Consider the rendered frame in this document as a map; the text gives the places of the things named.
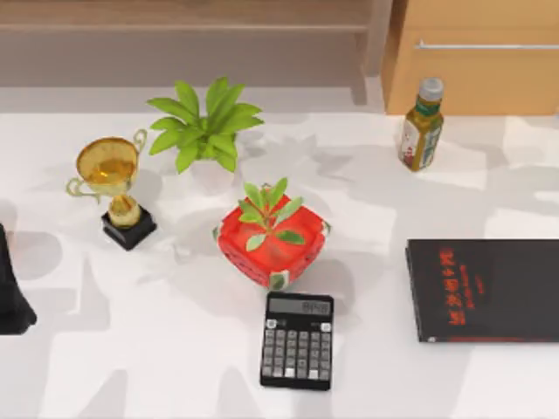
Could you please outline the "red pot with green plant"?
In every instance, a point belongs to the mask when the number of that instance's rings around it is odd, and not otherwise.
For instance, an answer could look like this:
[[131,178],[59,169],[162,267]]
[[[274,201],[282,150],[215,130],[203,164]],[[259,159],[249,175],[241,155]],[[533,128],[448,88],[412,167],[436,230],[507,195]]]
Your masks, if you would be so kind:
[[249,279],[271,291],[293,284],[315,261],[331,225],[286,194],[288,180],[257,186],[247,182],[245,196],[212,231],[218,249]]

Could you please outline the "green plant in white pot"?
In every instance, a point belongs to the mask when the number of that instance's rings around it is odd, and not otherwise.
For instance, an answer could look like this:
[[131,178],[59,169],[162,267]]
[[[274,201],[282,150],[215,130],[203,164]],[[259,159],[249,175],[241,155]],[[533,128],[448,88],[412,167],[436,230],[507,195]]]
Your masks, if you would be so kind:
[[178,174],[197,161],[215,162],[234,173],[238,133],[264,124],[260,107],[239,100],[244,89],[243,84],[232,85],[222,76],[210,84],[201,100],[191,84],[178,80],[174,98],[148,99],[149,106],[165,114],[150,126],[159,134],[149,153],[158,155],[176,149],[174,166]]

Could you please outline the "black calculator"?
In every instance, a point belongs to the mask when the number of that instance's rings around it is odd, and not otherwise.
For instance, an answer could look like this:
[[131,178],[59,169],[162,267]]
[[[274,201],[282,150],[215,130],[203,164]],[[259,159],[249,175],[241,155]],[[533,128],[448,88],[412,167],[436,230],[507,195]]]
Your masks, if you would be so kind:
[[259,383],[266,388],[329,391],[335,301],[328,295],[269,292]]

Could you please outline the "green bottle with grey cap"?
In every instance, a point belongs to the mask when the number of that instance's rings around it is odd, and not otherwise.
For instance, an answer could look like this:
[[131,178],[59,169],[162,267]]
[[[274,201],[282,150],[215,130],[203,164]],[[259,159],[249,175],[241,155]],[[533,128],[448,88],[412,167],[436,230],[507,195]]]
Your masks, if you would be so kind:
[[405,115],[398,158],[410,171],[427,168],[434,159],[444,123],[440,112],[443,93],[440,78],[423,79],[415,105]]

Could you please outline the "gold trophy on black base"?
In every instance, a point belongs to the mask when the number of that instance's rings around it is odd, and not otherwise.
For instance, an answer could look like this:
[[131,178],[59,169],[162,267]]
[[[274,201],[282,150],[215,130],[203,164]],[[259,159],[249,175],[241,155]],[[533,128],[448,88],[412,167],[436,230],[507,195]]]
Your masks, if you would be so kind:
[[147,131],[140,129],[130,141],[108,136],[89,143],[76,159],[79,175],[66,184],[69,196],[90,196],[97,202],[103,196],[111,199],[101,216],[103,230],[126,251],[156,230],[151,213],[129,194],[147,139]]

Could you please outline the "open wooden shelf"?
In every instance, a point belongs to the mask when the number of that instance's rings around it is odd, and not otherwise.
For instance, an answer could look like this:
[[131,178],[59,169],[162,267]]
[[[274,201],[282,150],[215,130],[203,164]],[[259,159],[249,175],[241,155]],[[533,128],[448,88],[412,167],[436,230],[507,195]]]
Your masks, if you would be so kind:
[[220,76],[274,105],[376,95],[392,0],[0,0],[0,104],[109,106]]

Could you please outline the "black book with red print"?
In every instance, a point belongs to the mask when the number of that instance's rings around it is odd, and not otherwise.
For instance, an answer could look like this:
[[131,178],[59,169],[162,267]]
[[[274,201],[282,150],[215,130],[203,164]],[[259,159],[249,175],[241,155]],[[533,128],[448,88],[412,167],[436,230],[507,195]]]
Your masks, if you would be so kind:
[[419,341],[559,343],[559,239],[414,238],[405,256]]

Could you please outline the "wooden cupboard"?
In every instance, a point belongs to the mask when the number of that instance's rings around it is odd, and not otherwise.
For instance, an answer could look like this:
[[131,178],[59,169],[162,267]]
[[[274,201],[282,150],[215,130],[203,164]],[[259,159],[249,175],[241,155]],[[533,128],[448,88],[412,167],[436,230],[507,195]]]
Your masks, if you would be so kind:
[[559,51],[425,51],[428,44],[559,45],[559,0],[393,0],[381,81],[404,114],[420,82],[442,79],[444,115],[559,113]]

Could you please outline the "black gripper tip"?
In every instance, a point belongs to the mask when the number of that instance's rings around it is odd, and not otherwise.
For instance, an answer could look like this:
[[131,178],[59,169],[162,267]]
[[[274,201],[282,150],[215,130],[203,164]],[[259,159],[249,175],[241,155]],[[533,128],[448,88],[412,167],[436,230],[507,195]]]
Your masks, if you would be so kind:
[[0,335],[24,334],[37,320],[17,283],[6,232],[0,223]]

